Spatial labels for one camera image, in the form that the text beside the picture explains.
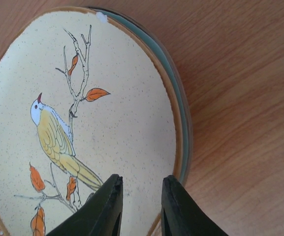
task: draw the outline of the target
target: bird's wing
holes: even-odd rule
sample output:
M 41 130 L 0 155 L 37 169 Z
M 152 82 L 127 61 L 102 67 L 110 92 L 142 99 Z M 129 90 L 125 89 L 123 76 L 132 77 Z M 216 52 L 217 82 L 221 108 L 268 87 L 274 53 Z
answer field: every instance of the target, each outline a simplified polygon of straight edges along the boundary
M 50 111 L 41 111 L 40 123 L 37 129 L 41 146 L 52 161 L 57 163 L 61 154 L 75 156 L 70 139 L 58 122 L 57 117 Z

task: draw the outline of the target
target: bird's head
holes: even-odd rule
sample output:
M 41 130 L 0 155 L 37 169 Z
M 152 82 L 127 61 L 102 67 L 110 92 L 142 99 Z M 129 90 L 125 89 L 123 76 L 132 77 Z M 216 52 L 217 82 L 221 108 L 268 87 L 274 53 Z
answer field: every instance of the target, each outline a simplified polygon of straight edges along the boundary
M 38 98 L 32 103 L 32 107 L 30 109 L 30 114 L 35 125 L 39 125 L 40 122 L 40 114 L 42 109 L 44 108 L 44 104 L 41 102 L 41 94 L 39 94 Z

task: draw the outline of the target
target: bird's beak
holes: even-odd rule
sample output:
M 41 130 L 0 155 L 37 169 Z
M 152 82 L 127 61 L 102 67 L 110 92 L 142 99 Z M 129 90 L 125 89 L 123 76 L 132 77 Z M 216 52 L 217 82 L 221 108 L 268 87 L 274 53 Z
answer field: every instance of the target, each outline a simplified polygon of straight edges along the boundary
M 38 96 L 38 98 L 37 98 L 38 103 L 40 103 L 40 102 L 41 102 L 41 95 L 42 95 L 42 93 L 41 93 L 41 94 L 39 94 L 39 96 Z

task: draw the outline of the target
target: brown plate edge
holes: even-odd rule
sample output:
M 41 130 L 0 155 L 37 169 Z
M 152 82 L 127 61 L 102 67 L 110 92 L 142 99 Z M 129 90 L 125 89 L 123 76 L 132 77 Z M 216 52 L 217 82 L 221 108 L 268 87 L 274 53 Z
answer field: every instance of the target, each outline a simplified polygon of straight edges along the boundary
M 78 6 L 60 6 L 60 7 L 54 7 L 50 8 L 46 11 L 43 11 L 42 13 L 36 15 L 33 17 L 30 22 L 25 24 L 16 34 L 16 36 L 13 38 L 13 40 L 9 43 L 9 46 L 22 34 L 22 32 L 37 18 L 51 12 L 56 12 L 56 11 L 73 11 L 73 12 L 80 12 L 80 13 L 96 13 L 93 9 L 89 9 L 86 7 L 78 7 Z M 160 61 L 157 59 L 155 54 L 152 52 L 152 50 L 142 41 L 140 40 L 132 31 L 127 29 L 125 26 L 123 26 L 121 23 L 117 22 L 116 20 L 108 17 L 108 22 L 114 25 L 115 27 L 119 28 L 123 32 L 125 32 L 128 36 L 130 36 L 146 53 L 146 55 L 151 59 L 152 63 L 154 64 L 155 68 L 157 69 L 158 73 L 161 75 L 163 85 L 166 89 L 166 92 L 168 94 L 170 103 L 171 103 L 171 108 L 174 116 L 174 123 L 175 123 L 175 130 L 176 130 L 176 158 L 175 158 L 175 163 L 174 163 L 174 169 L 173 169 L 173 175 L 179 179 L 180 173 L 181 173 L 181 166 L 182 166 L 182 157 L 183 157 L 183 137 L 182 137 L 182 123 L 181 123 L 181 116 L 179 113 L 179 105 L 177 101 L 176 94 L 174 92 L 174 88 L 171 84 L 171 81 L 169 79 L 168 74 L 164 70 L 162 64 Z M 0 57 L 1 59 L 5 56 L 9 46 L 3 53 L 3 55 Z M 158 230 L 158 227 L 160 226 L 160 213 L 157 215 L 155 218 L 151 228 L 149 229 L 147 235 L 152 235 L 154 231 Z M 7 228 L 3 224 L 1 218 L 0 218 L 0 228 L 3 230 L 4 235 L 10 235 L 8 232 Z

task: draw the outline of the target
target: twig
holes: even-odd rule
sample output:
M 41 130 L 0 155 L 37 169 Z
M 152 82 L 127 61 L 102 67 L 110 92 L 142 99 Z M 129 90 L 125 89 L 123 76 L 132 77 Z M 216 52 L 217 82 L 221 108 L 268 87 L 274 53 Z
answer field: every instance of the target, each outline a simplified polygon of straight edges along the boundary
M 71 76 L 68 74 L 68 70 L 67 70 L 67 62 L 66 62 L 66 54 L 65 54 L 65 46 L 64 46 L 63 56 L 64 56 L 65 71 L 63 71 L 59 68 L 56 68 L 56 70 L 58 70 L 59 72 L 61 72 L 65 75 L 70 93 L 73 96 L 73 104 L 70 106 L 69 111 L 68 111 L 69 128 L 70 128 L 71 139 L 72 139 L 71 141 L 73 142 L 73 139 L 74 139 L 74 136 L 73 136 L 73 118 L 77 117 L 76 113 L 77 113 L 78 104 L 82 100 L 84 100 L 84 90 L 85 90 L 85 87 L 87 85 L 87 81 L 88 81 L 88 78 L 89 78 L 89 50 L 90 50 L 90 45 L 91 45 L 92 25 L 90 25 L 90 27 L 89 27 L 89 33 L 88 33 L 88 39 L 87 40 L 85 39 L 84 35 L 81 34 L 82 39 L 83 39 L 85 46 L 86 46 L 85 57 L 82 53 L 82 50 L 79 48 L 79 44 L 78 44 L 78 41 L 75 38 L 75 36 L 71 32 L 67 31 L 66 29 L 64 29 L 64 31 L 73 40 L 75 52 L 79 56 L 80 62 L 82 64 L 82 69 L 83 69 L 83 72 L 84 72 L 81 87 L 76 94 L 75 91 L 73 90 L 72 86 L 71 86 Z
M 59 200 L 61 203 L 63 203 L 65 206 L 67 206 L 73 213 L 75 213 L 76 210 L 75 210 L 72 206 L 70 206 L 70 205 L 64 200 L 64 198 L 63 198 L 61 192 L 59 191 L 59 189 L 58 189 L 58 187 L 57 187 L 57 183 L 55 182 L 54 175 L 53 175 L 52 162 L 50 163 L 50 170 L 51 170 L 51 175 L 52 175 L 52 180 L 53 180 L 53 184 L 51 184 L 51 185 L 55 187 L 55 190 L 57 191 L 57 193 L 58 193 L 58 195 L 59 195 L 59 199 L 58 199 L 58 200 Z
M 14 197 L 19 197 L 19 198 L 25 198 L 25 199 L 30 199 L 30 200 L 41 200 L 37 207 L 35 209 L 38 208 L 38 206 L 44 202 L 45 200 L 58 200 L 60 203 L 64 204 L 68 209 L 70 209 L 70 211 L 72 211 L 72 213 L 75 213 L 76 210 L 73 208 L 72 205 L 68 204 L 64 198 L 62 197 L 62 194 L 60 193 L 58 187 L 57 187 L 57 184 L 55 182 L 55 179 L 54 179 L 54 175 L 53 175 L 53 170 L 52 170 L 52 162 L 50 163 L 50 169 L 51 169 L 51 175 L 52 175 L 52 179 L 53 179 L 53 183 L 51 183 L 50 181 L 48 180 L 45 180 L 45 182 L 51 184 L 52 187 L 54 187 L 57 191 L 57 195 L 55 196 L 49 196 L 47 195 L 46 193 L 44 193 L 43 191 L 41 191 L 42 193 L 42 196 L 37 196 L 37 197 L 28 197 L 28 196 L 24 196 L 24 195 L 14 195 Z
M 79 210 L 82 207 L 81 197 L 79 196 L 78 179 L 76 178 L 76 189 L 74 191 L 74 202 L 73 205 Z

